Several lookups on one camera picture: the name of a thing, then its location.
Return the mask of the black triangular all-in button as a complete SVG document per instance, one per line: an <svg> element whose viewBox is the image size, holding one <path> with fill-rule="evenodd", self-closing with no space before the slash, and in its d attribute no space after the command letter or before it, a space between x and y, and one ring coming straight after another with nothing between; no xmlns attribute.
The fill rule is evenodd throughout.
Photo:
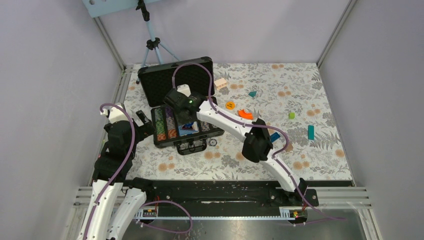
<svg viewBox="0 0 424 240"><path fill-rule="evenodd" d="M181 126L181 129L184 131L198 131L199 127L198 127L198 123L194 121L194 122L183 124Z"/></svg>

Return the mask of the blue playing card deck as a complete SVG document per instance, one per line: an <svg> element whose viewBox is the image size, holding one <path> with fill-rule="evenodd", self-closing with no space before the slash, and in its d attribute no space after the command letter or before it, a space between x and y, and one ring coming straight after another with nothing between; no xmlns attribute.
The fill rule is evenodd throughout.
<svg viewBox="0 0 424 240"><path fill-rule="evenodd" d="M180 137L199 133L199 126L196 121L182 124L178 126L178 134Z"/></svg>

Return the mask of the black poker chip case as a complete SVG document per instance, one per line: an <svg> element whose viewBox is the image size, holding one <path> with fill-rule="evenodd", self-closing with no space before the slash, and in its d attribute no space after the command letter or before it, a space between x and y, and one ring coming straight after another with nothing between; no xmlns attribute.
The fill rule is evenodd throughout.
<svg viewBox="0 0 424 240"><path fill-rule="evenodd" d="M180 155L189 155L204 151L209 138L224 134L217 126L195 118L195 108L215 93L211 76L213 61L208 56L138 70L138 82L152 108L157 148L176 147Z"/></svg>

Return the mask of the orange big blind button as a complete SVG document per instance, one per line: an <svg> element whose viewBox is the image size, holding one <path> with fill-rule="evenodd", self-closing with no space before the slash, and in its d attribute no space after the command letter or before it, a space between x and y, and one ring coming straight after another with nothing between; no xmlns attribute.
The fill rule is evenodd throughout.
<svg viewBox="0 0 424 240"><path fill-rule="evenodd" d="M225 107L226 107L228 110L233 110L233 109L236 107L236 104L235 104L233 101L228 101L228 102L225 104Z"/></svg>

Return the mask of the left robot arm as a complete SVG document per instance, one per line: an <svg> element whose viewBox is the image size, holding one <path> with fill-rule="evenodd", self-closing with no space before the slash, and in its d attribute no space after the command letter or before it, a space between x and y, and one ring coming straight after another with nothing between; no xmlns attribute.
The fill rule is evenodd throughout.
<svg viewBox="0 0 424 240"><path fill-rule="evenodd" d="M107 141L95 161L90 202L77 236L79 240L120 240L136 212L155 200L155 192L137 186L133 180L124 201L114 210L119 192L136 156L137 144L154 133L152 122L142 111L136 112L142 124L126 112L122 103L104 103L100 114L108 119L104 126Z"/></svg>

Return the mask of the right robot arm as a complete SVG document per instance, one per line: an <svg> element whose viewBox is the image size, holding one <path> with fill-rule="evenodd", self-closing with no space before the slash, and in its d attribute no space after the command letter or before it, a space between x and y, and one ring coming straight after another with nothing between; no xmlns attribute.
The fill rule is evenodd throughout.
<svg viewBox="0 0 424 240"><path fill-rule="evenodd" d="M271 142L269 130L262 119L248 120L238 117L215 104L210 97L196 92L190 96L170 90L164 97L164 103L169 106L183 123L199 120L212 124L231 134L243 143L242 155L253 163L261 164L278 181L287 193L287 201L293 206L314 206L307 200L306 181L297 176L279 157L289 144L289 138L282 130L274 127L285 139L285 145L276 150Z"/></svg>

